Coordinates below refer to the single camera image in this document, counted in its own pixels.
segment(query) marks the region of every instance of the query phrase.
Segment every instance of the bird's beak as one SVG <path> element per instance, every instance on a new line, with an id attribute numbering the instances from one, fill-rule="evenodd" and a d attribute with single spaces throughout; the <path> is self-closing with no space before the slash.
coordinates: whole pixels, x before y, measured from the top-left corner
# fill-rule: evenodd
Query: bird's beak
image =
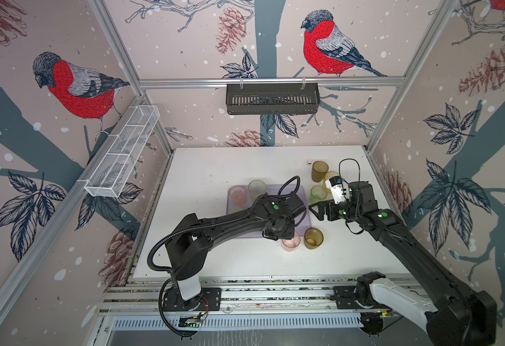
<path id="1" fill-rule="evenodd" d="M 35 76 L 35 81 L 37 81 L 37 85 L 42 88 L 44 83 L 42 82 L 41 76 L 37 75 Z"/>

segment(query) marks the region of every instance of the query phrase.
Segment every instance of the black metal basket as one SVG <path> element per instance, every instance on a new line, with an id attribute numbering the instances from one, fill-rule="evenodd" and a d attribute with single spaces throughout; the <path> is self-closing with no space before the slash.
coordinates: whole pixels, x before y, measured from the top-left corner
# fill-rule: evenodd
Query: black metal basket
<path id="1" fill-rule="evenodd" d="M 228 84 L 228 114 L 314 114 L 318 112 L 318 83 Z"/>

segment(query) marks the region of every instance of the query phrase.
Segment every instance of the pink glass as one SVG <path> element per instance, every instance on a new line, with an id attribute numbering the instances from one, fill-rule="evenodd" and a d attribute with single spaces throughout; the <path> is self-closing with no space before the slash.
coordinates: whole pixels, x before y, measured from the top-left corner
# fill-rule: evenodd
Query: pink glass
<path id="1" fill-rule="evenodd" d="M 301 235 L 295 231 L 295 236 L 293 239 L 282 239 L 281 242 L 284 244 L 284 250 L 288 253 L 295 251 L 298 245 L 301 243 Z"/>
<path id="2" fill-rule="evenodd" d="M 229 190 L 229 198 L 235 205 L 242 207 L 247 202 L 247 191 L 241 186 L 234 186 Z"/>

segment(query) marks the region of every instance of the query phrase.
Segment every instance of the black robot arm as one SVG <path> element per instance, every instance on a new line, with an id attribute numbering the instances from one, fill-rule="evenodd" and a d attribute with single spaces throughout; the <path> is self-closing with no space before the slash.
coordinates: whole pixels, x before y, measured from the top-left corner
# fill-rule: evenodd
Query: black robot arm
<path id="1" fill-rule="evenodd" d="M 475 292 L 443 267 L 393 211 L 379 209 L 368 182 L 350 183 L 348 192 L 350 202 L 322 201 L 310 205 L 309 209 L 318 220 L 326 215 L 330 221 L 343 219 L 347 223 L 358 223 L 364 232 L 370 233 L 401 261 L 426 290 L 436 308 L 431 311 L 420 306 L 427 320 L 417 323 L 425 325 L 435 345 L 492 345 L 496 334 L 495 300 L 485 291 Z M 373 304 L 376 291 L 387 288 L 384 278 L 385 275 L 377 272 L 358 278 L 357 296 L 362 304 Z M 393 301 L 392 295 L 386 296 Z M 377 302 L 393 305 L 381 299 Z"/>

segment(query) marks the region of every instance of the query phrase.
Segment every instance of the wallpaper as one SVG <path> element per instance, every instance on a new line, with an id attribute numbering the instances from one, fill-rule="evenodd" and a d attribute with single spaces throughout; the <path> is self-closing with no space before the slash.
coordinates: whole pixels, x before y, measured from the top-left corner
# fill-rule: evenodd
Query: wallpaper
<path id="1" fill-rule="evenodd" d="M 86 1 L 0 0 L 0 287 L 133 98 Z"/>
<path id="2" fill-rule="evenodd" d="M 439 0 L 107 0 L 141 79 L 403 75 Z"/>
<path id="3" fill-rule="evenodd" d="M 119 198 L 83 198 L 0 326 L 0 346 L 87 342 L 106 290 L 127 277 L 165 161 L 152 135 Z"/>
<path id="4" fill-rule="evenodd" d="M 366 144 L 394 87 L 320 88 L 316 114 L 229 115 L 225 88 L 147 90 L 173 147 Z"/>
<path id="5" fill-rule="evenodd" d="M 374 156 L 418 240 L 497 301 L 505 345 L 505 1 L 460 3 Z"/>

